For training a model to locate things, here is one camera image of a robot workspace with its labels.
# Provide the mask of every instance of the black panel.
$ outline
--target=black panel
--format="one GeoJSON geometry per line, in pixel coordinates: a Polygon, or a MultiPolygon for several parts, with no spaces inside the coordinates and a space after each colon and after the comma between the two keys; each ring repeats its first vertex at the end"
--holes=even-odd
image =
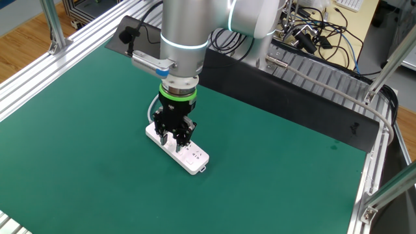
{"type": "MultiPolygon", "coordinates": [[[[233,61],[208,50],[205,64],[233,61]]],[[[206,68],[200,79],[200,84],[207,88],[366,152],[371,151],[378,134],[378,122],[244,63],[206,68]]]]}

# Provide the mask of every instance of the white cable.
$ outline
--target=white cable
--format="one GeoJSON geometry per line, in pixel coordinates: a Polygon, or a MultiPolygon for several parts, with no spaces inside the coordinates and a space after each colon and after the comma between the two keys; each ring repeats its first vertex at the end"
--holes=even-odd
{"type": "Polygon", "coordinates": [[[149,109],[148,109],[148,120],[149,120],[149,124],[150,123],[153,123],[153,120],[151,120],[151,117],[150,117],[150,112],[151,112],[153,106],[156,104],[156,101],[158,100],[158,98],[159,98],[159,94],[157,94],[156,97],[153,98],[153,101],[151,101],[151,103],[150,103],[150,106],[149,106],[149,109]]]}
{"type": "Polygon", "coordinates": [[[395,132],[393,131],[393,128],[391,127],[391,124],[389,123],[389,121],[386,118],[384,118],[384,116],[382,116],[379,112],[377,112],[377,110],[374,110],[373,108],[371,108],[371,107],[367,106],[366,104],[356,100],[355,98],[350,97],[347,94],[344,94],[343,92],[339,91],[338,89],[332,88],[331,86],[328,86],[326,84],[322,84],[321,82],[308,77],[307,75],[305,75],[302,72],[292,68],[291,66],[287,66],[287,69],[291,70],[292,72],[299,75],[300,77],[302,77],[302,78],[304,78],[308,81],[311,81],[312,83],[314,83],[316,85],[319,85],[319,86],[324,87],[325,89],[327,89],[329,91],[332,91],[336,94],[339,94],[343,98],[348,99],[348,100],[352,101],[353,103],[359,105],[360,107],[363,107],[364,109],[367,109],[371,113],[375,114],[377,117],[379,117],[379,119],[382,120],[382,122],[384,122],[384,125],[389,129],[389,143],[388,144],[390,145],[390,143],[393,141],[393,139],[395,137],[395,132]]]}

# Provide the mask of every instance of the green ring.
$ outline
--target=green ring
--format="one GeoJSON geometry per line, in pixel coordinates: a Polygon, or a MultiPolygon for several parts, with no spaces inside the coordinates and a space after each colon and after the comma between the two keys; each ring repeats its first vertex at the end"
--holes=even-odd
{"type": "Polygon", "coordinates": [[[175,96],[172,96],[172,95],[168,94],[168,92],[166,92],[163,89],[162,84],[159,86],[159,92],[165,98],[171,99],[172,101],[190,101],[190,100],[193,100],[194,98],[196,98],[196,91],[197,90],[195,89],[195,92],[191,96],[187,96],[187,97],[175,97],[175,96]]]}

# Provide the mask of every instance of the black cable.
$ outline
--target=black cable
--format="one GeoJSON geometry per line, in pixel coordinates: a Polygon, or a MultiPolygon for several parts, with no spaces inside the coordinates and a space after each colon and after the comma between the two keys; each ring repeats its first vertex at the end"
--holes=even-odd
{"type": "Polygon", "coordinates": [[[366,76],[366,75],[376,75],[376,74],[379,74],[380,72],[382,72],[382,71],[376,71],[376,72],[373,72],[373,73],[360,74],[360,75],[362,75],[362,76],[366,76]]]}
{"type": "MultiPolygon", "coordinates": [[[[138,25],[135,28],[135,30],[136,31],[139,31],[140,28],[142,27],[143,23],[144,23],[144,20],[150,15],[150,13],[152,11],[154,11],[158,6],[160,6],[162,4],[163,4],[163,1],[159,1],[156,4],[154,4],[153,6],[151,6],[151,8],[149,8],[149,10],[144,14],[144,16],[142,17],[142,19],[140,20],[140,22],[138,23],[138,25]]],[[[133,49],[133,46],[134,46],[134,42],[135,42],[135,39],[136,39],[136,36],[135,35],[131,35],[131,36],[132,36],[132,38],[131,38],[131,41],[129,42],[129,49],[127,50],[127,54],[129,56],[132,56],[132,54],[133,54],[133,50],[134,50],[133,49]]]]}
{"type": "MultiPolygon", "coordinates": [[[[321,49],[321,47],[322,47],[322,45],[318,45],[319,46],[319,49],[318,49],[318,52],[319,52],[319,55],[323,58],[323,59],[325,59],[322,55],[321,55],[321,53],[320,53],[320,49],[321,49]]],[[[339,49],[342,49],[344,52],[345,52],[345,55],[346,55],[346,66],[345,66],[345,68],[349,68],[350,67],[350,56],[348,55],[348,51],[344,48],[344,47],[342,47],[342,46],[337,46],[337,45],[333,45],[332,47],[336,47],[336,48],[339,48],[339,49]]]]}
{"type": "Polygon", "coordinates": [[[231,51],[228,51],[227,53],[224,53],[223,55],[228,55],[228,54],[230,54],[230,53],[232,53],[232,52],[234,52],[236,49],[238,49],[240,46],[241,46],[241,44],[246,40],[246,38],[247,38],[247,36],[245,36],[241,41],[240,41],[240,39],[241,39],[241,34],[240,34],[240,36],[239,36],[239,39],[237,40],[237,41],[240,41],[240,43],[238,43],[237,44],[237,46],[235,46],[235,48],[233,48],[231,51]]]}
{"type": "Polygon", "coordinates": [[[232,62],[231,64],[226,64],[226,65],[221,65],[221,66],[213,66],[213,67],[212,66],[204,66],[204,68],[209,68],[209,69],[211,69],[211,68],[226,68],[226,67],[229,67],[229,66],[232,66],[232,65],[235,65],[235,64],[241,62],[243,59],[245,59],[248,56],[248,54],[252,50],[253,45],[254,45],[254,41],[255,41],[255,39],[253,38],[252,43],[250,44],[250,47],[248,48],[247,52],[239,60],[236,60],[235,62],[232,62]]]}
{"type": "Polygon", "coordinates": [[[340,13],[342,15],[342,17],[344,18],[345,23],[346,23],[345,28],[348,28],[348,20],[346,19],[346,17],[344,16],[344,14],[338,8],[334,7],[334,9],[335,9],[336,12],[338,12],[338,13],[340,13]]]}
{"type": "Polygon", "coordinates": [[[160,43],[161,43],[161,42],[152,42],[152,41],[150,41],[148,28],[147,28],[145,25],[143,25],[143,27],[144,27],[144,29],[146,30],[146,34],[147,34],[147,36],[148,36],[148,42],[149,42],[150,44],[160,44],[160,43]]]}
{"type": "Polygon", "coordinates": [[[218,51],[228,51],[228,50],[230,50],[230,49],[233,49],[237,44],[238,44],[238,41],[241,39],[241,34],[239,34],[239,33],[235,33],[235,35],[234,35],[234,37],[226,44],[226,45],[223,45],[223,46],[219,46],[218,45],[218,39],[219,39],[219,36],[221,36],[221,34],[223,33],[225,31],[225,29],[222,29],[222,30],[220,30],[217,34],[216,34],[216,36],[215,36],[215,40],[213,39],[213,33],[214,32],[212,32],[211,33],[211,36],[210,36],[210,40],[211,40],[211,45],[216,49],[216,50],[218,50],[218,51]],[[239,39],[234,43],[234,45],[232,45],[232,46],[229,46],[233,41],[234,41],[234,39],[237,37],[237,36],[239,36],[239,39]]]}

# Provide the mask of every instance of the metal rail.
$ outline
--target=metal rail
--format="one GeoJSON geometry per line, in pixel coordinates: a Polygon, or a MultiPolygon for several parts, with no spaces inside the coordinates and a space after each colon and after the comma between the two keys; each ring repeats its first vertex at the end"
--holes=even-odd
{"type": "Polygon", "coordinates": [[[366,104],[371,103],[375,95],[380,91],[383,85],[402,64],[403,60],[409,55],[411,50],[416,46],[416,25],[412,28],[405,39],[400,43],[395,52],[390,56],[390,61],[385,65],[377,79],[370,85],[367,95],[364,98],[366,104]]]}

